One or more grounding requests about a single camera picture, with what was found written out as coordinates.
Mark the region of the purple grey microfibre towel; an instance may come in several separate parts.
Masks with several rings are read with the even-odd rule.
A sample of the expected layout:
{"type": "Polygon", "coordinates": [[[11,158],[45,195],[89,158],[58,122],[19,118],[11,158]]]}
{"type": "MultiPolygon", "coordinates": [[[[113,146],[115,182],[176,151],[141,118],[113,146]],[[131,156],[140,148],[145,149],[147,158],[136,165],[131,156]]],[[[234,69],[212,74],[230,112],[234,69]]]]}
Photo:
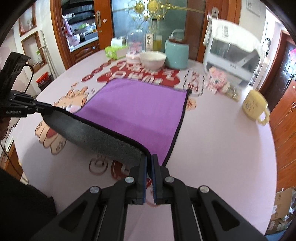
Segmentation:
{"type": "Polygon", "coordinates": [[[43,120],[73,144],[130,167],[141,155],[165,166],[176,143],[190,90],[113,79],[75,113],[53,107],[43,120]]]}

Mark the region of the red plastic bucket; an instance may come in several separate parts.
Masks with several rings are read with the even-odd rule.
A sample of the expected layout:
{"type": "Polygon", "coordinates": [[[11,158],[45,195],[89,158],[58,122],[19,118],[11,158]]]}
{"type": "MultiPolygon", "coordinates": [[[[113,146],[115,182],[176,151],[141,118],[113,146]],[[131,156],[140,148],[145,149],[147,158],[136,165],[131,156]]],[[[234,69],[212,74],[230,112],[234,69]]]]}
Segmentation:
{"type": "Polygon", "coordinates": [[[41,75],[37,80],[36,83],[38,86],[41,86],[45,84],[50,79],[49,72],[45,72],[43,75],[41,75]]]}

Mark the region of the pink cartoon printed tablecloth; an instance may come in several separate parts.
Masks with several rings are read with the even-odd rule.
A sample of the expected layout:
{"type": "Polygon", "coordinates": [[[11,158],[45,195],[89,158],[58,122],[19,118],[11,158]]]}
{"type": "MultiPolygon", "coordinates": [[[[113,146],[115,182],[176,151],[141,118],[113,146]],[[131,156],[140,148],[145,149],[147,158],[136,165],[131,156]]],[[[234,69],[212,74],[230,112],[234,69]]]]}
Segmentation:
{"type": "MultiPolygon", "coordinates": [[[[40,93],[38,101],[64,101],[69,106],[70,94],[74,101],[85,100],[87,92],[91,98],[106,84],[97,79],[118,63],[107,62],[104,51],[87,57],[61,74],[40,93]]],[[[201,96],[190,97],[167,167],[186,185],[209,186],[265,234],[276,193],[276,157],[270,125],[259,125],[242,110],[249,90],[240,102],[207,89],[201,96]]],[[[52,196],[58,213],[91,186],[104,188],[116,182],[111,163],[102,175],[93,174],[89,163],[98,154],[69,141],[53,154],[55,142],[47,143],[42,133],[47,129],[40,126],[35,133],[41,121],[38,113],[20,119],[13,130],[14,144],[29,184],[52,196]]],[[[148,204],[128,208],[125,240],[174,240],[171,209],[152,206],[151,190],[150,186],[148,204]]]]}

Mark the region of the cardboard box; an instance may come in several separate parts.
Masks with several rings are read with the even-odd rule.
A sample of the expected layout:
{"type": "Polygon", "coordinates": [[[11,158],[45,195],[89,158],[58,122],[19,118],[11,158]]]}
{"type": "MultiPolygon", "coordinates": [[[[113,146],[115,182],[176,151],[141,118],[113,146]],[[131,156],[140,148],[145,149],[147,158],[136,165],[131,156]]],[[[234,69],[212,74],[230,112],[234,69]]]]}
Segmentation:
{"type": "Polygon", "coordinates": [[[295,217],[295,187],[283,189],[275,195],[275,202],[266,235],[286,230],[295,217]]]}

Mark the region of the wooden glass sliding door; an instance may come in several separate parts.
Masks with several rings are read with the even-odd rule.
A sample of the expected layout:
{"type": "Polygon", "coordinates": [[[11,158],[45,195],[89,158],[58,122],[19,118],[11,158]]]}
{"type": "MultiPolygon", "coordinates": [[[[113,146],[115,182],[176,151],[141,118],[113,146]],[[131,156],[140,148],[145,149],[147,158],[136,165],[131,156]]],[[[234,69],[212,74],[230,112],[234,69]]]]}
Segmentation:
{"type": "Polygon", "coordinates": [[[104,50],[113,37],[125,36],[132,30],[147,30],[152,18],[156,18],[162,40],[168,39],[173,30],[183,30],[181,35],[189,44],[189,58],[202,61],[208,18],[239,23],[241,1],[50,1],[50,12],[58,50],[66,69],[84,58],[104,50]],[[95,24],[94,43],[70,49],[69,33],[73,30],[66,24],[67,14],[86,14],[95,24]]]}

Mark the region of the green tissue box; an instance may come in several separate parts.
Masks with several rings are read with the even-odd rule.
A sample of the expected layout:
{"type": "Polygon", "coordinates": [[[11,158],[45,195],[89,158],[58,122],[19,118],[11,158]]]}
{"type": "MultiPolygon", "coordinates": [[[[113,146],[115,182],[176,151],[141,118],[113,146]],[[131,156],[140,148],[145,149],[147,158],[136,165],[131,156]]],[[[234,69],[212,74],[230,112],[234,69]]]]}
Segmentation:
{"type": "Polygon", "coordinates": [[[126,44],[126,38],[118,37],[111,39],[111,45],[107,46],[105,49],[105,54],[107,58],[117,60],[126,56],[128,51],[128,46],[126,44]]]}

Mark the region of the glass dome pink base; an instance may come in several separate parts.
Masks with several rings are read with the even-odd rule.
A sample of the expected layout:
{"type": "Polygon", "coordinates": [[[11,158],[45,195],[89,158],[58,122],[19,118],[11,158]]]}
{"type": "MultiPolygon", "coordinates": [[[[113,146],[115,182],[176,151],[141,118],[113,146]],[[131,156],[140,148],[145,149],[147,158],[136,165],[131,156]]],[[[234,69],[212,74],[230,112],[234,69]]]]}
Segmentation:
{"type": "Polygon", "coordinates": [[[128,51],[126,53],[127,64],[140,63],[140,54],[144,51],[144,32],[142,29],[133,29],[126,35],[128,51]]]}

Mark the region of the white ceramic bowl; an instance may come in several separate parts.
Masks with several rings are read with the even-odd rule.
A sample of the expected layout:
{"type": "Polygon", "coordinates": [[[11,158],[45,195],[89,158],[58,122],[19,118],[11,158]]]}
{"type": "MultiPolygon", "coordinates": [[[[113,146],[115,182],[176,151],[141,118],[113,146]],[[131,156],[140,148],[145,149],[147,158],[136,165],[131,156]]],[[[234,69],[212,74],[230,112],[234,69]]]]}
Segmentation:
{"type": "Polygon", "coordinates": [[[146,51],[140,54],[141,64],[148,70],[159,70],[165,64],[167,56],[158,51],[146,51]]]}

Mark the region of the clear liquor bottle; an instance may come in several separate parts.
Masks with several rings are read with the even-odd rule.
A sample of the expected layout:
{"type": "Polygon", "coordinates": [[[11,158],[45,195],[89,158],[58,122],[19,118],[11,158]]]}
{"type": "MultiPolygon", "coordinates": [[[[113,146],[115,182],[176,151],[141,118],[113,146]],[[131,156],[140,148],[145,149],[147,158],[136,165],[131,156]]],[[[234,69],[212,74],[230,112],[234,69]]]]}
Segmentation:
{"type": "Polygon", "coordinates": [[[153,51],[154,50],[154,35],[157,32],[157,19],[152,19],[152,25],[148,29],[145,35],[145,47],[146,51],[153,51]]]}

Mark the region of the small patterned snack packet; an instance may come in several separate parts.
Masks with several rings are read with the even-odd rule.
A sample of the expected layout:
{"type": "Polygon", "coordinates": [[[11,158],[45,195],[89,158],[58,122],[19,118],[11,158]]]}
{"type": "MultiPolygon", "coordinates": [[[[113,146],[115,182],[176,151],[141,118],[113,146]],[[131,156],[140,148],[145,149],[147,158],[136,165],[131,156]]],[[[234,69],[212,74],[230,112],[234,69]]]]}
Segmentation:
{"type": "Polygon", "coordinates": [[[240,92],[232,85],[226,88],[225,95],[236,102],[240,101],[240,92]]]}

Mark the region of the yellow oil bottle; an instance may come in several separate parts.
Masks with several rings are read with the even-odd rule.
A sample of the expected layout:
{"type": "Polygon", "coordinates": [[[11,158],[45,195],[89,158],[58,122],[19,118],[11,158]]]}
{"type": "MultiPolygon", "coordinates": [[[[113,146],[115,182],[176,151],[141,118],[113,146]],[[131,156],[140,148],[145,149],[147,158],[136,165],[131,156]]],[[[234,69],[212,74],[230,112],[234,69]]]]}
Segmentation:
{"type": "Polygon", "coordinates": [[[153,36],[153,50],[154,51],[161,51],[162,48],[162,35],[158,33],[154,33],[153,36]]]}

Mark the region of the pink plush cat toy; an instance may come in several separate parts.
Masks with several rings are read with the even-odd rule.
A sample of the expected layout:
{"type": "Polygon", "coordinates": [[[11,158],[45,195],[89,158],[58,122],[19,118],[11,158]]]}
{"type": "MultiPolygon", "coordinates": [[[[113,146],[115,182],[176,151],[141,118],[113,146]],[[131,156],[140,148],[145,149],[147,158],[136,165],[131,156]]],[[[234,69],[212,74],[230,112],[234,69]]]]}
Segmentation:
{"type": "Polygon", "coordinates": [[[229,89],[229,86],[230,84],[227,81],[226,72],[214,66],[209,69],[207,89],[212,94],[216,94],[217,92],[225,94],[229,89]]]}

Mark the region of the teal canister brown lid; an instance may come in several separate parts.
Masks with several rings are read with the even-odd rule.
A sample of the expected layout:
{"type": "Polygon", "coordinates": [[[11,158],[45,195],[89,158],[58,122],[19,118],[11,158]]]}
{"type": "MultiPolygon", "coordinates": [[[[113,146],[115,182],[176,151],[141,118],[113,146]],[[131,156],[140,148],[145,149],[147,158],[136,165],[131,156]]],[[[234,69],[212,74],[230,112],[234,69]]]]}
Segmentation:
{"type": "Polygon", "coordinates": [[[171,69],[182,70],[187,68],[189,60],[189,45],[172,42],[171,39],[165,43],[166,61],[165,65],[171,69]]]}

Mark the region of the white countertop appliance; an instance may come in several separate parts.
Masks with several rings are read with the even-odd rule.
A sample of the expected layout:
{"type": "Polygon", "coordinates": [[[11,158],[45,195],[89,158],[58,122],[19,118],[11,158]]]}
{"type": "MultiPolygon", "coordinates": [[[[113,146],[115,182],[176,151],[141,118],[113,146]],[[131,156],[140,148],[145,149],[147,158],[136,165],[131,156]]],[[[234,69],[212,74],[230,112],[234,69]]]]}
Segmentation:
{"type": "Polygon", "coordinates": [[[205,50],[203,65],[226,73],[227,80],[234,86],[245,89],[259,65],[261,58],[257,50],[247,52],[240,47],[211,37],[205,50]]]}

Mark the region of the white cloth on appliance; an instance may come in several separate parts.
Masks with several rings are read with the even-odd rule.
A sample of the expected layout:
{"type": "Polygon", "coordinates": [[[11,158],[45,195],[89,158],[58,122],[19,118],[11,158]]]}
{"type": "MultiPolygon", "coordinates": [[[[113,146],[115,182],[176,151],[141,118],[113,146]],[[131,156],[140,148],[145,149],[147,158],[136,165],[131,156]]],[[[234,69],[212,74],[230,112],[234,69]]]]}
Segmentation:
{"type": "Polygon", "coordinates": [[[210,38],[224,43],[234,44],[247,52],[256,50],[260,56],[264,55],[261,43],[253,33],[227,20],[210,18],[203,40],[203,46],[209,44],[210,38]]]}

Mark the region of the wooden cabinet wall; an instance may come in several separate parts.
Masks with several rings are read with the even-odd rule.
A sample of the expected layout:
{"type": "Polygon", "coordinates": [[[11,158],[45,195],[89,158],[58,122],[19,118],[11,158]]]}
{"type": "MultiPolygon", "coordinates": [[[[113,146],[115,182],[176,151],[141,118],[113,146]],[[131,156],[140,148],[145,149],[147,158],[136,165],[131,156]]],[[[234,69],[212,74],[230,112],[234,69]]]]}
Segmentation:
{"type": "Polygon", "coordinates": [[[295,187],[295,102],[295,81],[293,80],[270,117],[276,153],[277,192],[295,187]]]}

